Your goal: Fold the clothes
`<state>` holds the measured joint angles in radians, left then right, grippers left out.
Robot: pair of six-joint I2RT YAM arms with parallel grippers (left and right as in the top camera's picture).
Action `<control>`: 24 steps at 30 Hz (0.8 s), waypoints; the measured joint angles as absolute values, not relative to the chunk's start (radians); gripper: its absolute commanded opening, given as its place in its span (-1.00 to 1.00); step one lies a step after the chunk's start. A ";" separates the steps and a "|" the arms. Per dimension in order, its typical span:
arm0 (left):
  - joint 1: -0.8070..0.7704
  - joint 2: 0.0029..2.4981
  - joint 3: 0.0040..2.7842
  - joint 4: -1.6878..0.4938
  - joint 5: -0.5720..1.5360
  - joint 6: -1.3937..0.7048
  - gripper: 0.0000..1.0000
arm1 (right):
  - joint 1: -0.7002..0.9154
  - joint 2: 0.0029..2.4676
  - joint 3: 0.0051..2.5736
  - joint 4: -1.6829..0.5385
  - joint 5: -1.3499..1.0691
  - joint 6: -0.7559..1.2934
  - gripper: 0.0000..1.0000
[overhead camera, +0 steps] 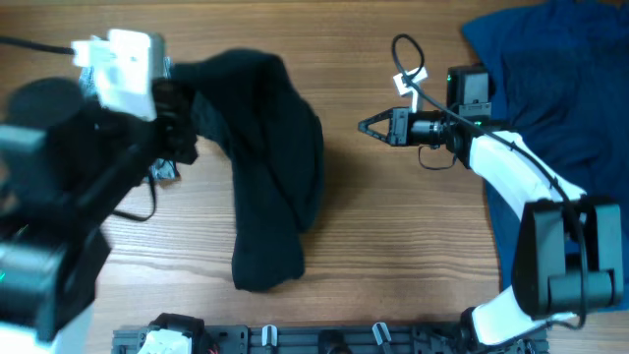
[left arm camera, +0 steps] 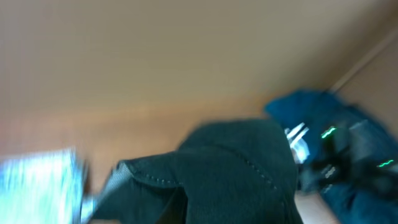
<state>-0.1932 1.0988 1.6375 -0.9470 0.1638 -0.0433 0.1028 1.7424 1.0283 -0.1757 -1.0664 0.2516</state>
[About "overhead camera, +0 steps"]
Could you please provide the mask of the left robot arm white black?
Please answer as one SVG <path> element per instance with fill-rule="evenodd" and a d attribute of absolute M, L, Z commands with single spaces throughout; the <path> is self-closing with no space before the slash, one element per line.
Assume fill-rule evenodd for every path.
<path fill-rule="evenodd" d="M 156 117 L 102 107 L 76 82 L 18 88 L 1 126 L 1 349 L 78 353 L 110 253 L 103 221 L 159 158 L 197 158 L 191 92 L 157 79 Z"/>

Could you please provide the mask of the black shorts garment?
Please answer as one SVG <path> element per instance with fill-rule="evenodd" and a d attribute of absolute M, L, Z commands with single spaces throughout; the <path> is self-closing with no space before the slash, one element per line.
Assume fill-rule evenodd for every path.
<path fill-rule="evenodd" d="M 301 236 L 314 225 L 323 197 L 323 134 L 282 58 L 231 49 L 175 64 L 170 75 L 192 94 L 197 135 L 218 144 L 231 162 L 234 286 L 265 292 L 300 278 Z"/>

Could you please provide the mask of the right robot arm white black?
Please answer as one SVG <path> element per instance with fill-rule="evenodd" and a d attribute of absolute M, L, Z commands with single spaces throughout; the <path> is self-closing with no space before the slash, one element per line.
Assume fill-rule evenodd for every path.
<path fill-rule="evenodd" d="M 452 67 L 447 105 L 424 111 L 425 69 L 393 80 L 408 107 L 361 121 L 359 130 L 392 147 L 446 147 L 455 161 L 483 177 L 520 220 L 511 284 L 491 301 L 466 310 L 450 329 L 416 335 L 453 353 L 507 350 L 553 325 L 614 307 L 624 295 L 621 212 L 560 177 L 505 123 L 491 118 L 493 84 L 481 65 Z"/>

